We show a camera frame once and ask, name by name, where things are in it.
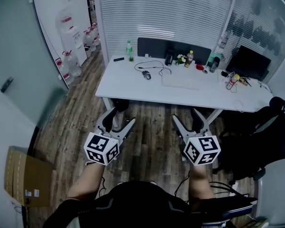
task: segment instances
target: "glass door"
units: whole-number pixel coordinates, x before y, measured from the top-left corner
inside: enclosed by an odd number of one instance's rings
[[[58,76],[32,1],[0,0],[0,89],[38,127],[67,91]]]

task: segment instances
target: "computer mouse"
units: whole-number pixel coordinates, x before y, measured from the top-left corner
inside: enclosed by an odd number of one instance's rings
[[[151,79],[151,74],[148,71],[142,71],[142,75],[144,76],[145,79],[150,80]]]

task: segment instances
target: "cardboard box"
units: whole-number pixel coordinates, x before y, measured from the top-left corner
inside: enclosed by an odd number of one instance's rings
[[[52,165],[9,147],[4,189],[25,207],[49,206]]]

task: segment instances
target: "person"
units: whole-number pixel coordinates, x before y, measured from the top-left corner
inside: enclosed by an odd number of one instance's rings
[[[96,198],[105,166],[88,164],[71,186],[67,199],[47,219],[44,227],[85,228],[95,226],[190,224],[200,227],[202,220],[192,218],[201,200],[214,198],[206,166],[190,164],[189,204],[144,181],[124,182],[108,194]]]

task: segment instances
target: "label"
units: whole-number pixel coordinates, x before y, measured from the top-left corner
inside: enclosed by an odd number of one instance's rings
[[[192,63],[193,61],[193,58],[192,57],[188,57],[187,60],[186,60],[186,63],[185,63],[185,67],[189,67],[190,64]]]
[[[26,197],[31,197],[32,196],[32,192],[29,192],[29,191],[25,190],[25,196]]]
[[[38,189],[34,190],[34,197],[39,197],[39,190]]]
[[[64,79],[70,78],[70,74],[65,74],[65,75],[63,76],[63,78],[64,78]]]

